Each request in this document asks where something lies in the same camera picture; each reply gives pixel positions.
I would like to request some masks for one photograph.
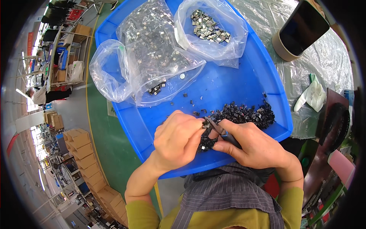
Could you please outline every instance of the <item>forearm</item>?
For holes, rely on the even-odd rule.
[[[158,178],[166,171],[161,171],[155,165],[154,153],[139,166],[130,176],[124,193],[126,204],[134,200],[151,202],[149,195]]]
[[[285,190],[292,187],[303,188],[304,176],[299,159],[289,152],[286,151],[286,162],[276,168],[278,175],[281,178],[280,195]]]

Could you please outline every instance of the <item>blue plastic tray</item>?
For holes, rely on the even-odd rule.
[[[122,20],[146,0],[125,0],[119,5],[96,31],[97,46],[107,39],[117,39],[116,28]],[[173,14],[182,1],[166,0]],[[153,136],[155,129],[174,110],[191,114],[201,109],[222,109],[225,103],[248,106],[271,104],[275,123],[264,130],[277,141],[282,141],[292,132],[292,119],[286,94],[277,70],[263,43],[247,23],[249,34],[243,56],[239,59],[239,69],[219,67],[208,62],[197,80],[186,90],[179,92],[172,102],[161,103],[152,108],[137,108],[128,102],[113,103],[118,119],[139,159],[144,162],[154,150]],[[120,75],[117,57],[110,57],[103,70],[113,76]],[[235,161],[228,154],[209,150],[198,153],[188,165],[170,171],[160,179],[178,177],[216,168]]]

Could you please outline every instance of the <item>wire cutter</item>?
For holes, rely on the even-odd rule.
[[[239,144],[239,142],[234,138],[234,136],[230,133],[228,133],[224,128],[220,127],[219,125],[217,125],[214,121],[212,121],[212,119],[210,119],[209,117],[205,117],[205,121],[203,122],[203,126],[202,128],[209,128],[211,127],[213,130],[215,130],[220,137],[222,137],[222,139],[224,141],[228,141],[231,144],[233,144],[235,147],[242,149],[241,145]]]

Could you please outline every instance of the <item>person's right hand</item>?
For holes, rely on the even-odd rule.
[[[276,140],[258,129],[254,123],[235,124],[224,119],[219,125],[232,134],[243,149],[238,149],[220,137],[213,149],[230,154],[241,165],[254,169],[265,169],[287,167],[290,164],[292,154],[284,150]],[[218,134],[212,130],[209,138],[214,139],[217,136]]]

